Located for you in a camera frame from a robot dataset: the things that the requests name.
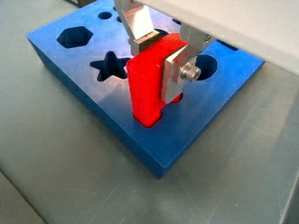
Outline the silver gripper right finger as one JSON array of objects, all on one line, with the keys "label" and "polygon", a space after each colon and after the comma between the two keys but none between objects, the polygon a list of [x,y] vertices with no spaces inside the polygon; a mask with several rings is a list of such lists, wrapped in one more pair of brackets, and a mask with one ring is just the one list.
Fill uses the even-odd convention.
[{"label": "silver gripper right finger", "polygon": [[206,32],[182,24],[180,39],[187,46],[180,47],[166,59],[163,65],[162,100],[170,103],[183,92],[183,83],[194,82],[202,70],[195,66],[195,57],[215,38]]}]

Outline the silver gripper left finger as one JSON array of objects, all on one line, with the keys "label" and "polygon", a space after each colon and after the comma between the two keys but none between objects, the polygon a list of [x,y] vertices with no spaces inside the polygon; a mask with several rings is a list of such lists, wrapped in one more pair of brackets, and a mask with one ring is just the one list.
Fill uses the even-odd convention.
[{"label": "silver gripper left finger", "polygon": [[116,12],[128,34],[131,53],[136,56],[152,44],[155,44],[162,33],[155,29],[150,9],[135,0],[114,0]]}]

